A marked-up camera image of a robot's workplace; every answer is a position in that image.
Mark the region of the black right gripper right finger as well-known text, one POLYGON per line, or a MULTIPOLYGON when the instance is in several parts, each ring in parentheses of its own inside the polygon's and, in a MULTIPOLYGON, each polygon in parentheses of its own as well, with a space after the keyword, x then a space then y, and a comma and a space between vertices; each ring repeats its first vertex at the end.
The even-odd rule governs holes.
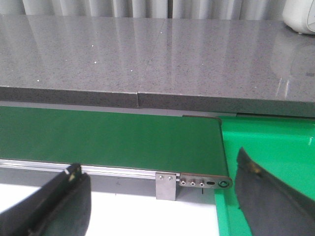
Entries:
POLYGON ((235 193, 254 236, 313 236, 315 202, 254 162, 237 156, 235 193))

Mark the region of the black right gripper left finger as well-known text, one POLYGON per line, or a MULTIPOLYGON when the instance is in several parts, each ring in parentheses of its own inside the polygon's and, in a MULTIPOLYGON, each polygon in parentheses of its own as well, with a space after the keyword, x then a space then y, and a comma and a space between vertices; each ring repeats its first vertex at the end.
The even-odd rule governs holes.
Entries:
POLYGON ((84 236, 92 208, 91 178, 73 163, 0 215, 2 236, 84 236))

